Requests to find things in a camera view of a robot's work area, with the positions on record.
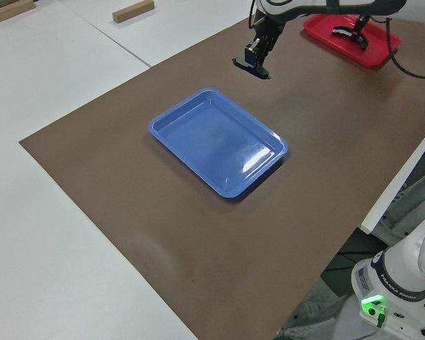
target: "green indicator light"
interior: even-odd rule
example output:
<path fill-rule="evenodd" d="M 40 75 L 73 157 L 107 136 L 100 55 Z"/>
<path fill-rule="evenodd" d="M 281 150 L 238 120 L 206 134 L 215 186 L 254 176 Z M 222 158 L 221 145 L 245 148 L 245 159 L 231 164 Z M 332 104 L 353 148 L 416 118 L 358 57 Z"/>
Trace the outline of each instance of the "green indicator light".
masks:
<path fill-rule="evenodd" d="M 370 314 L 369 309 L 379 305 L 385 297 L 382 295 L 374 295 L 361 300 L 362 309 L 365 313 Z"/>

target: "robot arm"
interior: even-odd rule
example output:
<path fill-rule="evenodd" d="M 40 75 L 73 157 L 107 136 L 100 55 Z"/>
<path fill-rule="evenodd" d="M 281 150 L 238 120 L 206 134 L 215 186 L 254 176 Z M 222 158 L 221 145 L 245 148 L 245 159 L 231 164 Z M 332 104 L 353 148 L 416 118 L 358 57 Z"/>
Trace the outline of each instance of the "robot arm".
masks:
<path fill-rule="evenodd" d="M 263 68 L 285 23 L 307 14 L 358 14 L 386 16 L 425 23 L 425 0 L 255 0 L 255 38 L 246 46 L 243 58 L 234 58 L 240 69 L 269 79 Z"/>

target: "brown mat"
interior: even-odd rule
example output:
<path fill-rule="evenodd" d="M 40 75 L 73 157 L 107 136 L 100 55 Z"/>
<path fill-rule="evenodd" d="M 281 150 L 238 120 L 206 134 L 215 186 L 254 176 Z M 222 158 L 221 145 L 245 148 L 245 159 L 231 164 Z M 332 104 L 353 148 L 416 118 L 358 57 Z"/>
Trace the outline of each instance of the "brown mat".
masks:
<path fill-rule="evenodd" d="M 201 340 L 271 339 L 425 136 L 425 81 L 365 69 L 287 24 L 270 81 L 232 66 L 243 21 L 24 139 Z M 395 22 L 425 72 L 425 25 Z M 219 197 L 147 131 L 215 87 L 284 137 L 284 163 L 241 201 Z"/>

